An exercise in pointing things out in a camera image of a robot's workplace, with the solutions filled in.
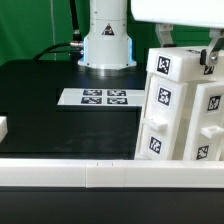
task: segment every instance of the cable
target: cable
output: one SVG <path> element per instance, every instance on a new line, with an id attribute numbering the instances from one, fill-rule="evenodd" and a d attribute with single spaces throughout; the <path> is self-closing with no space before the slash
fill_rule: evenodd
<path id="1" fill-rule="evenodd" d="M 60 43 L 60 44 L 55 44 L 51 47 L 46 48 L 45 50 L 43 50 L 41 53 L 37 54 L 36 56 L 33 57 L 33 60 L 39 60 L 40 57 L 44 54 L 46 54 L 46 52 L 52 52 L 51 50 L 57 49 L 59 47 L 70 47 L 70 43 Z"/>
<path id="2" fill-rule="evenodd" d="M 69 2 L 70 2 L 70 10 L 71 10 L 71 16 L 72 16 L 73 40 L 81 41 L 82 36 L 79 31 L 78 15 L 77 15 L 75 0 L 70 0 Z"/>
<path id="3" fill-rule="evenodd" d="M 72 50 L 64 50 L 64 51 L 42 51 L 40 54 L 37 54 L 33 60 L 34 61 L 38 61 L 43 55 L 45 54 L 55 54 L 55 53 L 76 53 L 76 54 L 80 54 L 79 51 L 72 51 Z"/>

